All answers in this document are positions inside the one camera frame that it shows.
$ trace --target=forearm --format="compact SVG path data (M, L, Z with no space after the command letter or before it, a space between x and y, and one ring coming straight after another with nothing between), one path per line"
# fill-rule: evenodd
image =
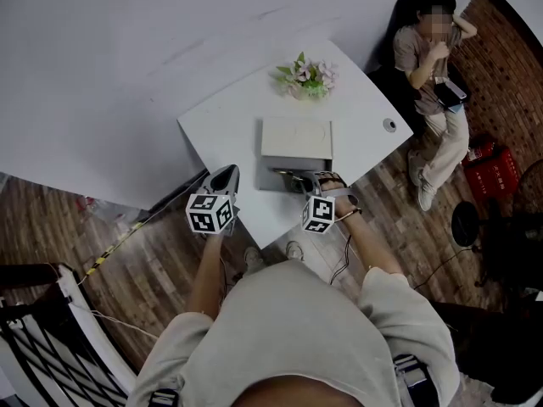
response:
M222 235L211 235L207 238L187 306L187 312L206 314L213 320L219 315L223 288L221 246Z
M344 224L355 242L359 259L366 270L378 267L390 274L403 274L398 260L390 252L389 247L383 243L361 215L350 215L344 220Z
M452 21L458 27L460 27L460 30L462 31L462 39L467 39L477 35L477 27L475 27L469 21L466 21L464 18L461 18L458 15L452 15Z
M423 64L421 64L416 70L411 72L408 75L409 82L411 83L411 86L415 89L420 89L424 86L424 83L430 78L432 75L432 70L434 69L436 60L432 57L431 54L429 54L423 61Z

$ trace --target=shoe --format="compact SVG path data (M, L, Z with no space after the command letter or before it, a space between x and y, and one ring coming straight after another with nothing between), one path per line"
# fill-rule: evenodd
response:
M423 171L424 161L421 154L418 151L410 150L407 153L407 166L409 169L409 178L415 186L420 187L421 182L420 174Z
M296 241L291 241L287 244L287 258L304 260L304 251Z
M255 273L264 268L264 260L260 257L260 252L256 248L245 249L244 261L245 265L247 265L245 274Z
M432 201L435 198L435 190L427 183L423 183L417 190L418 206L426 212L432 208Z

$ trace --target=black and white cube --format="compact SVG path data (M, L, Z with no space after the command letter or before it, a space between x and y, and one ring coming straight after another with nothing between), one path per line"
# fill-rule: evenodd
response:
M187 218L193 232L221 233L233 219L232 198L215 194L191 194Z
M334 222L335 198L311 196L302 212L302 229L323 234Z

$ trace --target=beige shirt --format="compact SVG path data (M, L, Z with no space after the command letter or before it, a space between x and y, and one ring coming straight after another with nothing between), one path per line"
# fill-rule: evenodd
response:
M452 26L452 33L447 37L447 47L452 50L462 40L462 31L457 25ZM402 27L394 37L394 54L396 69L400 71L414 71L427 58L430 44L418 33L414 25ZM436 62L430 78L419 89L421 99L415 100L417 112L425 116L443 113L445 108L434 93L436 83L443 83L448 78L447 59Z
M449 329L402 275L372 268L358 304L290 260L244 278L216 321L177 316L147 358L127 406L174 388L184 407L227 407L274 376L325 382L364 407L400 407L393 357L428 365L441 406L459 384Z

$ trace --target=beige pants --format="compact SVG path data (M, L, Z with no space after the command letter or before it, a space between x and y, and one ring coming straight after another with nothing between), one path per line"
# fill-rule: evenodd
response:
M423 168L423 178L437 190L466 156L469 129L464 108L458 113L446 110L444 113L426 116L425 120L430 130L437 136L438 144L437 151L430 148L423 153L423 157L428 160Z

